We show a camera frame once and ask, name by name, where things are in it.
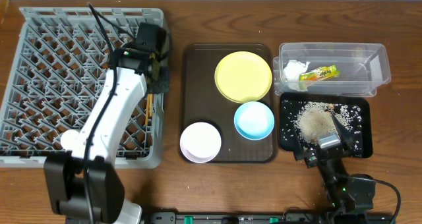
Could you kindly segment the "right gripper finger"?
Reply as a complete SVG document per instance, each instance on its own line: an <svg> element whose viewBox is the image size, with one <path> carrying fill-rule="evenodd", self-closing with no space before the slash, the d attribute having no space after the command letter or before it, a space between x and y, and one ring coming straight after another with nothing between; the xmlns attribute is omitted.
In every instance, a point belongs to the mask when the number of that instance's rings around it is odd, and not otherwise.
<svg viewBox="0 0 422 224"><path fill-rule="evenodd" d="M303 155L303 147L295 131L293 131L293 153L295 155Z"/></svg>
<svg viewBox="0 0 422 224"><path fill-rule="evenodd" d="M340 141L345 145L351 145L351 132L337 120L334 114L331 114L331 116Z"/></svg>

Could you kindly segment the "dark brown serving tray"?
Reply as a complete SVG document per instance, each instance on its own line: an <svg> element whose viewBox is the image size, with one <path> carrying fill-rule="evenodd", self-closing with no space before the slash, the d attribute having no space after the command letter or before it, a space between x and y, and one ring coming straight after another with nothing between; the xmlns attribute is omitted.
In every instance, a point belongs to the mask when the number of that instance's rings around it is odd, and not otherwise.
<svg viewBox="0 0 422 224"><path fill-rule="evenodd" d="M271 50L261 43L194 43L183 52L181 77L181 130L196 122L215 126L222 146L210 163L269 163L278 154L278 132L258 141L242 137L235 129L234 114L240 106L218 91L214 73L218 62L236 51L249 51L272 60Z"/></svg>

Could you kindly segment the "yellow round plate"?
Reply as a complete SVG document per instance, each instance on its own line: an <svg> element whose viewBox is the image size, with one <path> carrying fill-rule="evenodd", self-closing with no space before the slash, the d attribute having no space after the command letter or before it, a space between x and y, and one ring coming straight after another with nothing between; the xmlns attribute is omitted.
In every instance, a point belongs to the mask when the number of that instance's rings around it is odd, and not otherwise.
<svg viewBox="0 0 422 224"><path fill-rule="evenodd" d="M214 81L218 91L235 103L262 99L272 85L268 63L259 55L236 51L226 55L217 64Z"/></svg>

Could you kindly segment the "food scraps rice pile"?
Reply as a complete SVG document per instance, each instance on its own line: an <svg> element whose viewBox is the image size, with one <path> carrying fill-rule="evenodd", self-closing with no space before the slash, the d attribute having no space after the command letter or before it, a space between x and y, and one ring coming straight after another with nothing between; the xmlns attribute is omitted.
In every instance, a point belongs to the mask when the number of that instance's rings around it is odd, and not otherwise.
<svg viewBox="0 0 422 224"><path fill-rule="evenodd" d="M303 148L316 148L318 138L336 132L331 114L334 114L337 120L355 136L357 140L355 149L361 149L360 137L363 110L359 106L341 103L283 100L281 109L281 149L293 151L293 131L297 133Z"/></svg>

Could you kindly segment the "white cup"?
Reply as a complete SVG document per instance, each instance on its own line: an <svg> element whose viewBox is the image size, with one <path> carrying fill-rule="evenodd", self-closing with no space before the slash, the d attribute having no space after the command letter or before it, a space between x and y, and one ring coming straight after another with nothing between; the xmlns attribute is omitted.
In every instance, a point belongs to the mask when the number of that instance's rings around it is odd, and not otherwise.
<svg viewBox="0 0 422 224"><path fill-rule="evenodd" d="M78 138L79 131L78 130L67 130L65 131L60 138L60 145L64 150L71 150L73 151L77 146L76 139Z"/></svg>

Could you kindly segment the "white tissue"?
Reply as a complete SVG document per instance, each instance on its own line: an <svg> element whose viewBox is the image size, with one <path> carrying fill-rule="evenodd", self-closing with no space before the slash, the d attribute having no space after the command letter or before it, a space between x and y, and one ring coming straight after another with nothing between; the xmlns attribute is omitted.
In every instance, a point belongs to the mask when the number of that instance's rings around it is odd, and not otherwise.
<svg viewBox="0 0 422 224"><path fill-rule="evenodd" d="M287 65L284 67L284 77L286 80L299 80L299 77L307 72L310 62L306 61L302 63L296 60L289 60Z"/></svg>

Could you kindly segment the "black waste tray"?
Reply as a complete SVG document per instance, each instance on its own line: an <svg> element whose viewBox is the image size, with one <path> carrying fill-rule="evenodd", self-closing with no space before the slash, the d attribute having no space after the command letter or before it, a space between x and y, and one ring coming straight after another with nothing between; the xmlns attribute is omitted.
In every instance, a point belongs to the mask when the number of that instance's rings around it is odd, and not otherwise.
<svg viewBox="0 0 422 224"><path fill-rule="evenodd" d="M331 111L353 136L353 157L368 158L373 154L369 103L363 98L304 93L284 93L280 97L280 148L293 152L296 160L316 148L306 142L298 126L299 117L311 106Z"/></svg>

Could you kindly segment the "clear plastic bin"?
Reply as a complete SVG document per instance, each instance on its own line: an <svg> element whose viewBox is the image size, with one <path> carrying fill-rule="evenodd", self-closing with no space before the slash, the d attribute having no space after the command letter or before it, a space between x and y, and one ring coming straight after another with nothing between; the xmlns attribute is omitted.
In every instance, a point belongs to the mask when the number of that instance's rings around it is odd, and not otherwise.
<svg viewBox="0 0 422 224"><path fill-rule="evenodd" d="M336 66L340 75L320 81L289 80L290 62L307 70ZM273 59L274 91L307 92L335 96L373 97L377 88L391 81L386 48L380 43L295 42L283 43Z"/></svg>

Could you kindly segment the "green orange snack wrapper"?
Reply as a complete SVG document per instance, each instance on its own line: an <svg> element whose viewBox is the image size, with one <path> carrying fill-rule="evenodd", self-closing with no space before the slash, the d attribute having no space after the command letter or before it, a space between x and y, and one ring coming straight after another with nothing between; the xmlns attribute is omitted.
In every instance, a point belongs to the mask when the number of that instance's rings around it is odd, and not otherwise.
<svg viewBox="0 0 422 224"><path fill-rule="evenodd" d="M336 65L327 67L319 67L310 72L303 73L299 76L300 81L321 81L329 78L334 78L340 75L340 71Z"/></svg>

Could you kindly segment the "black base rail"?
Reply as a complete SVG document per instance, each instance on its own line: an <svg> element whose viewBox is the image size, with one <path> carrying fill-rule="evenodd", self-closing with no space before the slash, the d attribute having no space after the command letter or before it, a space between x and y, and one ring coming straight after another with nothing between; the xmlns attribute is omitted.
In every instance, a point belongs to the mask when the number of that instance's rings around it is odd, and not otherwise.
<svg viewBox="0 0 422 224"><path fill-rule="evenodd" d="M327 224L327 223L395 223L396 214L344 213L341 211L313 212L289 209L282 213L177 213L162 211L142 216L141 224Z"/></svg>

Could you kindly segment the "pink white bowl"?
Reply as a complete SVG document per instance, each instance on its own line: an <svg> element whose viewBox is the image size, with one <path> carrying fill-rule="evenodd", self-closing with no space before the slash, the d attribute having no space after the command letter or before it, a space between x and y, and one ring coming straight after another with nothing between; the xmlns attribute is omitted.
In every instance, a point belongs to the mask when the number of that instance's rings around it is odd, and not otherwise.
<svg viewBox="0 0 422 224"><path fill-rule="evenodd" d="M220 152L222 137L215 126L197 122L182 132L179 143L182 154L189 161L206 163L213 160Z"/></svg>

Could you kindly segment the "grey plastic dish rack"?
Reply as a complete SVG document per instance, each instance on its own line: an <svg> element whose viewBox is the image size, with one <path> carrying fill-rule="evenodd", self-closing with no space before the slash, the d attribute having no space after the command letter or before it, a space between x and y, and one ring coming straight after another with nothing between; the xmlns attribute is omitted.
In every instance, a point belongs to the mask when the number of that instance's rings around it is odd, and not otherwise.
<svg viewBox="0 0 422 224"><path fill-rule="evenodd" d="M108 42L120 47L142 22L166 27L158 8L23 7L1 104L1 166L41 168L63 151L61 135L83 127L103 88Z"/></svg>

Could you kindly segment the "wooden chopstick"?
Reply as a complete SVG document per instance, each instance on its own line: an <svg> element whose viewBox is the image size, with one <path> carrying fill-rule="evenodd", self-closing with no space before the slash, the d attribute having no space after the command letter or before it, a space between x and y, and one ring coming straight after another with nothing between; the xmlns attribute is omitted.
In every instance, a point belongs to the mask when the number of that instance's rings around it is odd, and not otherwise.
<svg viewBox="0 0 422 224"><path fill-rule="evenodd" d="M150 106L151 106L150 102L151 102L151 94L148 94L146 97L146 109L145 109L145 121L144 121L145 127L148 126L148 120L150 118Z"/></svg>
<svg viewBox="0 0 422 224"><path fill-rule="evenodd" d="M148 106L148 108L149 108L149 112L148 112L148 114L149 114L149 118L152 118L152 112L153 112L153 101L154 101L154 96L153 96L153 94L149 94L149 99L148 99L148 101L149 101L149 106Z"/></svg>

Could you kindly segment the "light blue bowl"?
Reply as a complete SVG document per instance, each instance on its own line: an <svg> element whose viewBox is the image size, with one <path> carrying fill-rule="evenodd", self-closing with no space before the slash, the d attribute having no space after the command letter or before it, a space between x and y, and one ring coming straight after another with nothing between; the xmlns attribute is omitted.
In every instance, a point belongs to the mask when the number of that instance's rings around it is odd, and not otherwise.
<svg viewBox="0 0 422 224"><path fill-rule="evenodd" d="M275 118L267 105L250 101L237 108L233 123L242 137L248 140L262 140L272 133Z"/></svg>

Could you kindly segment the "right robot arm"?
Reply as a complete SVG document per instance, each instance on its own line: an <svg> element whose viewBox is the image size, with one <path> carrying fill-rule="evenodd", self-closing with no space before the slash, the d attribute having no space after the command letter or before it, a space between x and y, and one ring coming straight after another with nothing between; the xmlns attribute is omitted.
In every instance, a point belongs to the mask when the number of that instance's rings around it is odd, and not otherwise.
<svg viewBox="0 0 422 224"><path fill-rule="evenodd" d="M293 127L295 159L303 160L308 168L316 167L322 177L331 209L317 214L312 223L368 223L367 211L373 209L376 180L370 175L347 173L342 159L373 154L371 119L364 115L356 131L349 130L329 114L326 125L332 132L321 134L306 145L302 130Z"/></svg>

